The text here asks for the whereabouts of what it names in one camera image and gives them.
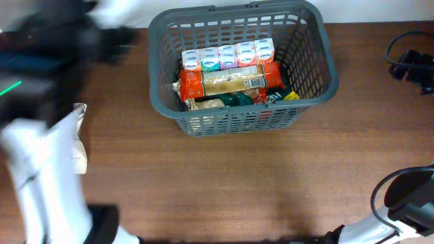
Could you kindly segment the orange cracker package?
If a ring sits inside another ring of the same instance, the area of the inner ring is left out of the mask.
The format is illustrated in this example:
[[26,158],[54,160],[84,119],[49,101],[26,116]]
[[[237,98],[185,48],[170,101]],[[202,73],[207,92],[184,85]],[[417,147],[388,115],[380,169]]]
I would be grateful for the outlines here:
[[241,92],[247,89],[274,87],[285,87],[278,62],[212,72],[182,70],[179,94],[180,99],[185,101],[218,94]]

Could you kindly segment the green red snack bag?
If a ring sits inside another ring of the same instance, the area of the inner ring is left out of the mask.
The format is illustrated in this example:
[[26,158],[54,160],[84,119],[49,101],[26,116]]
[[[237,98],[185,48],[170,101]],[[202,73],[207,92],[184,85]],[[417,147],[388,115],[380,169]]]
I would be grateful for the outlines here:
[[225,106],[247,106],[254,104],[273,104],[283,100],[299,100],[300,96],[291,89],[274,87],[218,94],[210,96],[210,98],[221,100]]

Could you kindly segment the brown white cookie bag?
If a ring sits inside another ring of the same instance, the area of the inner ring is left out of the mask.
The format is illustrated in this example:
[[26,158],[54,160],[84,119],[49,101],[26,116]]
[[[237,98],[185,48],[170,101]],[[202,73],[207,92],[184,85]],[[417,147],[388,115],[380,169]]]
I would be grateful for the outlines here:
[[74,112],[76,114],[76,132],[75,144],[73,149],[73,161],[75,163],[75,173],[85,174],[87,171],[87,153],[83,142],[81,141],[81,128],[83,125],[84,116],[87,110],[87,104],[75,103]]

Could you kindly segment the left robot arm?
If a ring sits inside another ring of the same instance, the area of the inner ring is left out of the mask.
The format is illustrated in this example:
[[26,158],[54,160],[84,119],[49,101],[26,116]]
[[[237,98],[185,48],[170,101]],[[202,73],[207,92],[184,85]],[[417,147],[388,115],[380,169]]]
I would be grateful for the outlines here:
[[104,28],[98,1],[36,1],[1,33],[1,150],[27,243],[139,243],[111,204],[87,203],[75,173],[75,105],[96,62],[114,64],[135,34]]

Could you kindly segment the beige paper bag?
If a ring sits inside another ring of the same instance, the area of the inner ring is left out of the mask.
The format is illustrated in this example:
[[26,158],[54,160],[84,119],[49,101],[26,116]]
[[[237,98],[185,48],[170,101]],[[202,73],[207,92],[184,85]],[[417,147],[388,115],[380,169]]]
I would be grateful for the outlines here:
[[[172,89],[180,97],[180,80],[172,83]],[[189,110],[201,110],[206,108],[223,108],[224,102],[221,99],[205,99],[203,102],[196,102],[194,98],[188,98],[184,101]],[[192,128],[194,131],[199,131],[200,122],[198,118],[193,118]]]

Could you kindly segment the white tissue multipack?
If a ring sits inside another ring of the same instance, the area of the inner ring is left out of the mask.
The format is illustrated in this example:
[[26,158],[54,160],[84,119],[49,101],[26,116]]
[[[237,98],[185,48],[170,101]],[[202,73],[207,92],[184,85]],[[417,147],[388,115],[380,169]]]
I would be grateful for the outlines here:
[[184,70],[211,72],[266,64],[274,61],[272,38],[247,41],[234,45],[191,49],[182,52]]

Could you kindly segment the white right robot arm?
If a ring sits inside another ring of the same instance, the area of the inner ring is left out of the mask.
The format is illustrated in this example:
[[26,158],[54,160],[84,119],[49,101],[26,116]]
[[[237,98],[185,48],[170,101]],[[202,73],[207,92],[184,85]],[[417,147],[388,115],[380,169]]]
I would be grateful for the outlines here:
[[398,243],[433,234],[433,165],[397,170],[370,197],[372,213],[342,225],[315,243]]

